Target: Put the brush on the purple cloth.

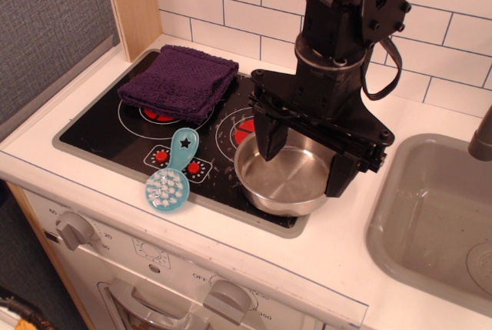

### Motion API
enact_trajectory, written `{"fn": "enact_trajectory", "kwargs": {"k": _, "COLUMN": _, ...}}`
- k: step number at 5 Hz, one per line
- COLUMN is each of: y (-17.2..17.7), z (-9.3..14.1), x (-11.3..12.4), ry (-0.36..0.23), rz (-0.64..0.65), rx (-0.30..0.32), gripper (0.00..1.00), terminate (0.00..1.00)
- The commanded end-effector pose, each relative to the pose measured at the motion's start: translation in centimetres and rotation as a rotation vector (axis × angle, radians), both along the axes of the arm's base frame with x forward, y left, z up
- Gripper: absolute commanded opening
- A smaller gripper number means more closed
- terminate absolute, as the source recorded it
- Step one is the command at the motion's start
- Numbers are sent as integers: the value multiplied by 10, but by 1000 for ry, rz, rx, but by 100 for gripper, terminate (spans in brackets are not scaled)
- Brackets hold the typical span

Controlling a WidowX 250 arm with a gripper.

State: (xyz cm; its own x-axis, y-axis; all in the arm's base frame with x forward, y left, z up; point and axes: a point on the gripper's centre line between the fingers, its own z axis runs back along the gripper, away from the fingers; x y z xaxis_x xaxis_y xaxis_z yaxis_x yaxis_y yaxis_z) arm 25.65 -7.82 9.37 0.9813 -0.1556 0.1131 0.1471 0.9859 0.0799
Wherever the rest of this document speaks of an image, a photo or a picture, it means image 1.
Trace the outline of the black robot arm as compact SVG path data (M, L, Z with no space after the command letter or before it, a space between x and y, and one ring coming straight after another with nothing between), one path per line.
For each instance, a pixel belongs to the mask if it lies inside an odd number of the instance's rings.
M289 130L334 152L325 194L339 197L360 172L376 172L394 134L364 105L379 101L398 84L378 92L366 74L375 45L401 67L391 36L404 28L406 0L306 0L304 23L294 43L294 74L255 70L250 104L261 156L272 160Z

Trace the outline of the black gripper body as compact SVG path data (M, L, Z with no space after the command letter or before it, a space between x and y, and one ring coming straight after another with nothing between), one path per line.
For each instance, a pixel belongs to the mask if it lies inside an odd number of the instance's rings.
M394 135L362 102L369 62L363 57L342 67L328 62L316 68L300 60L293 75L256 69L251 107L271 108L288 128L339 155L359 158L362 172L377 172Z

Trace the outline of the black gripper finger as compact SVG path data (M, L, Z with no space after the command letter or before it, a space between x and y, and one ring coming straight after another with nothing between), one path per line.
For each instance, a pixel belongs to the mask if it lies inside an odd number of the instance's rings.
M327 178L325 195L339 198L359 172L360 159L353 155L335 155Z
M272 160L285 146L288 127L282 115L263 105L255 105L254 128L258 151L265 161Z

